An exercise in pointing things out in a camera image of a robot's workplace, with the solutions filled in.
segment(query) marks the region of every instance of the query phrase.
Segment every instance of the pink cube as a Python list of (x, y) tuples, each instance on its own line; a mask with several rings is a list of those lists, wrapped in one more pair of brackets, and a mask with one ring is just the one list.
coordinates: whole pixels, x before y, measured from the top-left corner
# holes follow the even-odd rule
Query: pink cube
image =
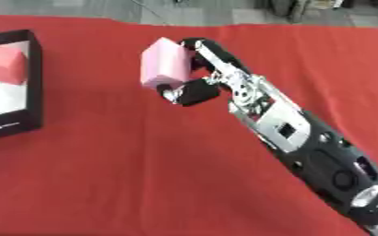
[(18, 49), (0, 46), (0, 82), (21, 85), (27, 78), (27, 58)]
[(142, 53), (140, 82), (145, 87), (170, 84), (176, 88), (190, 79), (189, 73), (189, 55), (174, 41), (160, 38)]

